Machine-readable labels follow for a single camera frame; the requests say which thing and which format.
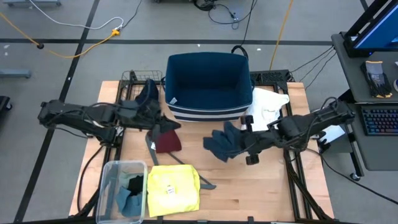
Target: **blue fabric bin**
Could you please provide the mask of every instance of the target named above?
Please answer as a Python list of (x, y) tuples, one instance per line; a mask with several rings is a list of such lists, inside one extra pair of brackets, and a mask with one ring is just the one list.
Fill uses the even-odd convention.
[(235, 120), (252, 103), (249, 64), (242, 55), (172, 55), (165, 79), (166, 103), (177, 120)]

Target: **dark red cloth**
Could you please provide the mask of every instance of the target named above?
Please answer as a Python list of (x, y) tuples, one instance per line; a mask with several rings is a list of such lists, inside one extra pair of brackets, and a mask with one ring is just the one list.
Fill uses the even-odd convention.
[(174, 130), (159, 134), (155, 140), (156, 153), (173, 152), (181, 150), (181, 142)]

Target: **clear plastic container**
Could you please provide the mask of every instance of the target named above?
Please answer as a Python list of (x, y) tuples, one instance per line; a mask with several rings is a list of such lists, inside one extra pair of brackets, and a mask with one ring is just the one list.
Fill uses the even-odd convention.
[[(142, 185), (142, 206), (141, 215), (135, 217), (124, 217), (118, 209), (116, 196), (121, 186), (119, 176), (122, 172), (127, 174), (144, 174)], [(99, 199), (96, 211), (96, 222), (98, 224), (109, 223), (128, 223), (140, 224), (145, 215), (146, 196), (147, 196), (147, 175), (148, 168), (143, 161), (109, 161), (105, 164), (101, 187), (99, 189)]]

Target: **yellow cable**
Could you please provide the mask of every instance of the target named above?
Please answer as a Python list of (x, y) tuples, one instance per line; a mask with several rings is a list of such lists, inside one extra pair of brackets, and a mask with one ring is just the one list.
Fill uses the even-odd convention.
[(287, 11), (286, 11), (286, 15), (285, 15), (285, 18), (284, 18), (284, 22), (282, 23), (282, 27), (280, 28), (280, 32), (279, 32), (279, 36), (278, 36), (278, 41), (276, 42), (276, 46), (275, 46), (275, 49), (274, 49), (274, 54), (272, 54), (271, 64), (269, 65), (269, 70), (272, 69), (272, 64), (274, 63), (274, 58), (275, 58), (276, 50), (278, 49), (279, 41), (280, 41), (280, 39), (282, 38), (282, 33), (284, 32), (285, 24), (286, 24), (287, 18), (288, 18), (288, 16), (289, 16), (290, 9), (292, 8), (292, 5), (293, 5), (293, 0), (290, 0), (289, 8), (288, 8)]
[[(30, 41), (31, 41), (33, 44), (35, 44), (36, 46), (39, 46), (39, 45), (40, 45), (40, 44), (39, 44), (38, 42), (36, 42), (34, 39), (32, 39), (32, 38), (30, 38), (28, 35), (26, 35), (22, 30), (20, 30), (20, 28), (18, 28), (17, 26), (15, 26), (3, 13), (0, 12), (0, 16), (1, 16), (8, 24), (10, 24), (10, 26), (12, 26), (12, 27), (13, 27), (15, 30), (17, 30), (18, 32), (20, 32), (26, 39), (30, 40)], [(120, 32), (119, 32), (118, 30), (112, 30), (112, 34), (111, 34), (109, 37), (107, 37), (107, 38), (105, 38), (104, 40), (102, 40), (102, 41), (100, 41), (100, 42), (98, 42), (98, 43), (92, 45), (91, 47), (89, 47), (89, 48), (88, 48), (87, 50), (85, 50), (84, 52), (82, 52), (82, 53), (80, 53), (80, 54), (78, 54), (78, 55), (74, 55), (74, 56), (64, 56), (64, 55), (58, 54), (58, 53), (56, 53), (56, 52), (54, 52), (54, 51), (52, 51), (52, 50), (47, 50), (47, 49), (45, 49), (45, 50), (46, 50), (47, 52), (49, 52), (50, 54), (56, 55), (56, 56), (61, 57), (61, 58), (76, 58), (76, 57), (80, 57), (80, 56), (86, 54), (87, 52), (89, 52), (91, 49), (95, 48), (95, 47), (98, 46), (99, 44), (102, 44), (102, 43), (108, 41), (108, 40), (109, 40), (110, 38), (112, 38), (113, 36), (119, 35), (119, 34), (120, 34)]]

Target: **white cable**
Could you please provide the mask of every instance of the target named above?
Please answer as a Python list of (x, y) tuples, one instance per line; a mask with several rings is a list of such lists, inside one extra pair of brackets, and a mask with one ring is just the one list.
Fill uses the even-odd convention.
[(53, 21), (54, 23), (60, 24), (60, 25), (73, 26), (73, 27), (83, 27), (83, 28), (87, 28), (87, 29), (98, 30), (98, 29), (101, 29), (102, 27), (106, 26), (108, 23), (112, 22), (113, 20), (115, 20), (115, 19), (120, 19), (120, 20), (122, 21), (122, 23), (121, 23), (118, 27), (115, 28), (116, 30), (119, 30), (119, 29), (122, 28), (122, 26), (123, 26), (123, 24), (124, 24), (124, 20), (123, 20), (122, 18), (120, 18), (120, 17), (114, 17), (114, 18), (110, 19), (108, 22), (105, 22), (102, 26), (96, 27), (96, 28), (87, 27), (87, 26), (84, 26), (84, 25), (66, 24), (66, 23), (63, 23), (63, 22), (58, 22), (58, 21), (56, 21), (55, 19), (51, 18), (49, 15), (47, 15), (45, 12), (43, 12), (43, 10), (41, 10), (41, 9), (33, 2), (33, 0), (29, 0), (29, 1), (30, 1), (30, 3), (32, 3), (32, 5), (33, 5), (37, 10), (39, 10), (43, 15), (45, 15), (47, 18), (49, 18), (49, 19), (50, 19), (51, 21)]

